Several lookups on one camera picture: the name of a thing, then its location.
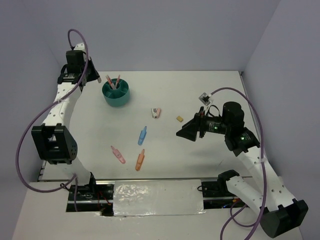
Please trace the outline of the orange slim highlighter pen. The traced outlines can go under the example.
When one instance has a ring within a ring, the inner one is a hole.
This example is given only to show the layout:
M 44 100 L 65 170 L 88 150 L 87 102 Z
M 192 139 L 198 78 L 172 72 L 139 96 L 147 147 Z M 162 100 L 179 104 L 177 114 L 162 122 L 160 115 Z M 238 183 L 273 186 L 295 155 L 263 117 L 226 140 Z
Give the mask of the orange slim highlighter pen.
M 107 79 L 110 87 L 114 90 L 114 89 L 115 89 L 115 85 L 114 85 L 114 83 L 112 82 L 111 78 L 107 75 L 107 76 L 106 76 L 106 79 Z

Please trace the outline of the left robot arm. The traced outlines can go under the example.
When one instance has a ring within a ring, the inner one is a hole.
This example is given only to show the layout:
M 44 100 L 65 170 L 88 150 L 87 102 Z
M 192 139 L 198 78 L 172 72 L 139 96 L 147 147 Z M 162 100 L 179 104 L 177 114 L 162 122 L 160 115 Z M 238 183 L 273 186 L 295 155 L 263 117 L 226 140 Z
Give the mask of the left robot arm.
M 67 63 L 57 79 L 55 106 L 39 126 L 33 126 L 31 135 L 39 157 L 60 169 L 78 186 L 71 187 L 91 200 L 97 196 L 98 187 L 92 172 L 87 170 L 79 158 L 78 144 L 69 131 L 71 116 L 87 82 L 101 81 L 91 58 L 84 49 L 74 48 L 66 52 Z

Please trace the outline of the orange stubby highlighter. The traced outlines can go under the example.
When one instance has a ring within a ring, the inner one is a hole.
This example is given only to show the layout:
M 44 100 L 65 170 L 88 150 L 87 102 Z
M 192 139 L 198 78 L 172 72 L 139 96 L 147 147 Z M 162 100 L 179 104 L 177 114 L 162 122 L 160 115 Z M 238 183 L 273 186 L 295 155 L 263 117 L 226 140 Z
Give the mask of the orange stubby highlighter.
M 136 165 L 135 165 L 135 170 L 136 171 L 140 171 L 143 161 L 145 158 L 145 150 L 142 149 L 141 153 L 138 155 L 137 161 L 136 161 Z

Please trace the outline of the pink grey mini stapler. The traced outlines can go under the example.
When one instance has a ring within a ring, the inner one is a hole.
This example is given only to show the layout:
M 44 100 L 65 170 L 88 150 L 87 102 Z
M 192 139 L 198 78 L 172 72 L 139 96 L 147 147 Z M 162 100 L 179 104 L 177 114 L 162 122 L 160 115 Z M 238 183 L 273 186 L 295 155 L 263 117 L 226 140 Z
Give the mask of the pink grey mini stapler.
M 161 114 L 161 108 L 151 108 L 151 115 L 153 119 L 158 119 Z

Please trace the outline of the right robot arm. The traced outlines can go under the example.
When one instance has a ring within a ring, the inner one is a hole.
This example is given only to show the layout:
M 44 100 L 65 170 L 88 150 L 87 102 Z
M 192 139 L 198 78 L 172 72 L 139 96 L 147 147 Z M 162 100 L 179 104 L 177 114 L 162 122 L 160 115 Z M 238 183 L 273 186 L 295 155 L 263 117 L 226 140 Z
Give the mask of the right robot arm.
M 203 107 L 176 132 L 176 136 L 190 141 L 203 138 L 205 133 L 224 135 L 229 151 L 243 163 L 258 186 L 248 185 L 235 170 L 218 175 L 217 190 L 223 196 L 239 197 L 258 216 L 264 232 L 275 238 L 299 227 L 309 208 L 304 200 L 297 200 L 285 187 L 267 158 L 262 158 L 261 144 L 244 122 L 245 113 L 239 103 L 226 102 L 219 116 L 208 116 Z

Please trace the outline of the yellow eraser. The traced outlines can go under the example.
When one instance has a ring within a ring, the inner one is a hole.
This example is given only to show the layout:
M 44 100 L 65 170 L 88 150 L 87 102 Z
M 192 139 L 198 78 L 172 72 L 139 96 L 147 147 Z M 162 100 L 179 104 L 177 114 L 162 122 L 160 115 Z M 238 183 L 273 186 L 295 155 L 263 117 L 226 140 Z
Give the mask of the yellow eraser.
M 181 116 L 177 116 L 176 119 L 181 123 L 184 119 Z

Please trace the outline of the red slim highlighter pen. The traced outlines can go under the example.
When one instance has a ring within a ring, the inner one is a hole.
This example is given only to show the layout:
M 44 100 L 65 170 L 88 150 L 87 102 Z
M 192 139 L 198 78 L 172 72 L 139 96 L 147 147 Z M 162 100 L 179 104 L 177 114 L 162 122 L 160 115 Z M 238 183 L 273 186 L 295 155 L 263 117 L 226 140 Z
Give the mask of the red slim highlighter pen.
M 115 85 L 114 85 L 114 86 L 115 86 L 115 89 L 118 88 L 120 78 L 121 78 L 121 75 L 119 74 L 118 77 L 117 77 L 117 79 L 116 79 Z

